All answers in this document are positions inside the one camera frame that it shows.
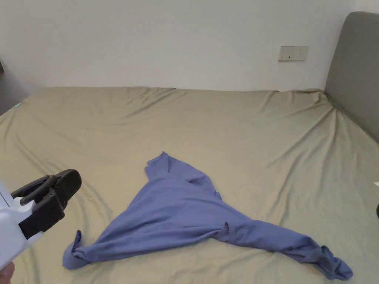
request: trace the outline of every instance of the fitted sheet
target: fitted sheet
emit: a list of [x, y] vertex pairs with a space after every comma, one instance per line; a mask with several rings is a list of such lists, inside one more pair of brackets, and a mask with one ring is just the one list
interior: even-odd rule
[[65, 270], [76, 230], [93, 243], [162, 150], [243, 214], [327, 245], [349, 283], [377, 283], [379, 146], [317, 90], [48, 88], [2, 115], [0, 136], [9, 191], [68, 168], [83, 179], [66, 217], [15, 260], [13, 283], [328, 283], [310, 265], [213, 239]]

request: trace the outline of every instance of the gray headboard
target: gray headboard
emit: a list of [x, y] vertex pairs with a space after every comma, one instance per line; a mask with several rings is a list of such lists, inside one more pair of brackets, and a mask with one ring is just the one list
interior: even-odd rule
[[352, 12], [346, 18], [325, 93], [379, 142], [379, 14]]

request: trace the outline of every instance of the wall switch plate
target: wall switch plate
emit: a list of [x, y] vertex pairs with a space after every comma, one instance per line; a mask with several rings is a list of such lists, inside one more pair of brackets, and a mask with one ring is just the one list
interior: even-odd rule
[[279, 53], [279, 61], [305, 61], [308, 56], [309, 46], [282, 46]]

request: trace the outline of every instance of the blue shirt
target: blue shirt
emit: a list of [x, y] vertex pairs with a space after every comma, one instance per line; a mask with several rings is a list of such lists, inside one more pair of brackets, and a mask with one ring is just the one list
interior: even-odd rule
[[63, 255], [65, 268], [153, 253], [212, 237], [280, 252], [313, 265], [328, 279], [353, 276], [345, 262], [311, 237], [252, 220], [224, 203], [210, 178], [189, 164], [165, 152], [147, 164], [149, 182], [93, 245], [81, 247], [82, 234], [77, 231]]

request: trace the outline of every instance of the hand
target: hand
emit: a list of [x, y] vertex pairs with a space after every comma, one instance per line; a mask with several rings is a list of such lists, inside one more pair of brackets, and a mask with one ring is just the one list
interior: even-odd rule
[[0, 271], [0, 284], [10, 284], [14, 273], [14, 263], [11, 262]]

